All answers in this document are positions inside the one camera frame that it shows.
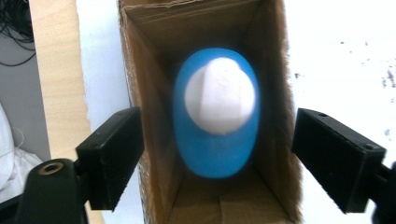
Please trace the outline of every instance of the black cable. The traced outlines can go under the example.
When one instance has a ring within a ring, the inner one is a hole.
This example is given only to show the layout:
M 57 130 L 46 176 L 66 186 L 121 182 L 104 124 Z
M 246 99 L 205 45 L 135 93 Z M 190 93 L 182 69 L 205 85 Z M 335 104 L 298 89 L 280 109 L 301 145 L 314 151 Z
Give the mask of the black cable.
M 0 0 L 0 34 L 15 41 L 21 48 L 34 53 L 21 63 L 2 63 L 3 66 L 19 66 L 35 57 L 35 49 L 26 47 L 34 43 L 32 20 L 30 17 L 29 2 L 26 0 Z

